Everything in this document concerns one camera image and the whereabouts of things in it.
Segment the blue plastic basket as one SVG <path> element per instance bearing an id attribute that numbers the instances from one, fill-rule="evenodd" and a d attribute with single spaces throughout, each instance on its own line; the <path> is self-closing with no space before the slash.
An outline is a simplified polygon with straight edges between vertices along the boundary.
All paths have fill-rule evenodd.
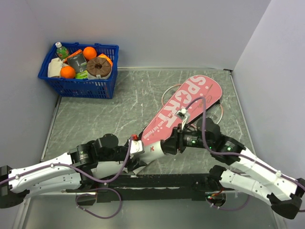
<path id="1" fill-rule="evenodd" d="M 65 79 L 48 77 L 48 66 L 52 59 L 57 57 L 56 45 L 53 44 L 46 54 L 38 78 L 44 80 L 62 97 L 80 97 L 80 98 L 100 98 L 112 99 L 116 79 L 118 75 L 119 46 L 116 44 L 82 44 L 78 42 L 63 42 L 64 47 L 73 53 L 85 47 L 93 47 L 98 54 L 106 54 L 113 63 L 113 69 L 110 77 L 106 80 L 89 80 L 89 79 Z"/>

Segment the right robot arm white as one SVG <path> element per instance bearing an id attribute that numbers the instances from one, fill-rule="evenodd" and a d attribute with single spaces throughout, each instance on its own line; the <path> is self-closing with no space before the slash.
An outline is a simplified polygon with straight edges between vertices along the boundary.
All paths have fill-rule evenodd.
<path id="1" fill-rule="evenodd" d="M 205 148 L 219 162 L 245 173 L 242 176 L 222 166 L 214 166 L 208 178 L 211 189 L 223 187 L 246 193 L 262 200 L 286 219 L 294 219 L 301 212 L 304 179 L 291 178 L 275 170 L 243 144 L 223 135 L 211 118 L 206 118 L 196 130 L 182 129 L 178 125 L 169 138 L 161 141 L 165 154 L 182 153 L 187 147 Z"/>

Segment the white shuttlecock tube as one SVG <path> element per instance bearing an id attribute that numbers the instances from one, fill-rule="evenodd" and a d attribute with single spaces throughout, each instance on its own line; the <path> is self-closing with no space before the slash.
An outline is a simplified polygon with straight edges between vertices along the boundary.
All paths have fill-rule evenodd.
<path id="1" fill-rule="evenodd" d="M 91 170 L 93 177 L 102 179 L 111 175 L 126 173 L 140 173 L 146 166 L 154 160 L 165 156 L 161 148 L 161 141 L 144 146 L 141 140 L 128 140 L 128 147 L 121 147 L 126 150 L 123 160 L 114 159 L 112 161 L 99 162 L 96 168 Z"/>

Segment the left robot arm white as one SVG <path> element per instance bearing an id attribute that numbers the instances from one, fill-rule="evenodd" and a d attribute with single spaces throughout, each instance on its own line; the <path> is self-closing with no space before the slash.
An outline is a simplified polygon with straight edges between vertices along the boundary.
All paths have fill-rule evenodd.
<path id="1" fill-rule="evenodd" d="M 136 156 L 144 153 L 138 136 L 119 146 L 113 134 L 80 144 L 62 155 L 39 164 L 13 169 L 0 168 L 0 207 L 11 208 L 24 199 L 43 193 L 92 190 L 94 183 L 139 167 Z"/>

